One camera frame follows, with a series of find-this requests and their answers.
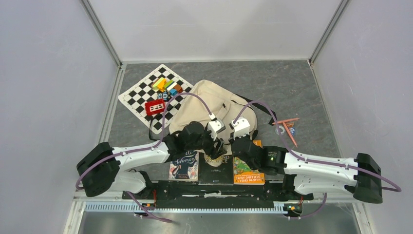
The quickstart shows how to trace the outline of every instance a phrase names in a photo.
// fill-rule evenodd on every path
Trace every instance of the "red box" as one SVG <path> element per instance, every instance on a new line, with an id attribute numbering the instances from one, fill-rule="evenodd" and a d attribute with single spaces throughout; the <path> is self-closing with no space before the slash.
<path id="1" fill-rule="evenodd" d="M 162 113 L 165 110 L 165 102 L 163 99 L 145 102 L 145 111 L 148 116 Z"/>

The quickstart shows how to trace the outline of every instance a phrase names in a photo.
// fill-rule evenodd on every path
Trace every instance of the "beige backpack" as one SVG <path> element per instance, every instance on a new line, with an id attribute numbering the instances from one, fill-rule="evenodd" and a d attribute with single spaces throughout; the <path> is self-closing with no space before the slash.
<path id="1" fill-rule="evenodd" d="M 218 134 L 218 138 L 224 140 L 224 148 L 227 151 L 227 155 L 230 155 L 231 147 L 228 140 L 230 139 L 231 128 L 229 123 L 235 119 L 241 109 L 247 104 L 247 101 L 209 80 L 202 80 L 196 83 L 191 93 L 202 98 L 216 118 L 222 119 L 224 122 L 226 129 Z M 246 108 L 241 116 L 246 118 L 250 124 L 249 132 L 251 138 L 255 137 L 257 117 L 252 108 Z M 187 95 L 181 108 L 169 125 L 169 132 L 180 131 L 192 121 L 198 121 L 203 126 L 206 126 L 211 120 L 208 116 L 208 111 L 200 100 Z"/>

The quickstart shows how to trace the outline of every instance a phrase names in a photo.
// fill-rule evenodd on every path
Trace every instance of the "green block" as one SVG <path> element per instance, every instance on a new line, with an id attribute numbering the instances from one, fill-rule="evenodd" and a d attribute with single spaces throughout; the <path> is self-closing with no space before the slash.
<path id="1" fill-rule="evenodd" d="M 166 84 L 164 84 L 164 88 L 166 89 L 172 83 L 173 83 L 173 80 L 168 81 Z"/>

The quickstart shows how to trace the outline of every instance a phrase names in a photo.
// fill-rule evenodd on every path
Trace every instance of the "blue small object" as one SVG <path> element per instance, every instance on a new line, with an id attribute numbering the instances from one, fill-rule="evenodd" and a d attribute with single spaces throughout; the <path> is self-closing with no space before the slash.
<path id="1" fill-rule="evenodd" d="M 169 93 L 170 93 L 170 95 L 173 97 L 173 96 L 175 96 L 175 95 L 178 94 L 178 90 L 176 90 L 176 89 L 171 89 L 171 90 L 169 91 Z"/>
<path id="2" fill-rule="evenodd" d="M 167 92 L 163 92 L 162 93 L 162 98 L 164 99 L 164 101 L 168 101 L 169 100 L 169 95 Z"/>
<path id="3" fill-rule="evenodd" d="M 296 135 L 296 129 L 294 127 L 290 128 L 291 135 Z"/>

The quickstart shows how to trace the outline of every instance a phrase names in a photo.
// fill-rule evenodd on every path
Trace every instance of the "silence book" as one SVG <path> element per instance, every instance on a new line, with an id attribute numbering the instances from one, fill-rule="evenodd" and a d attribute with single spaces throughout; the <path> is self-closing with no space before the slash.
<path id="1" fill-rule="evenodd" d="M 217 159 L 199 155 L 199 185 L 233 185 L 232 155 Z"/>
<path id="2" fill-rule="evenodd" d="M 178 160 L 170 162 L 169 180 L 197 181 L 199 152 L 188 151 Z"/>

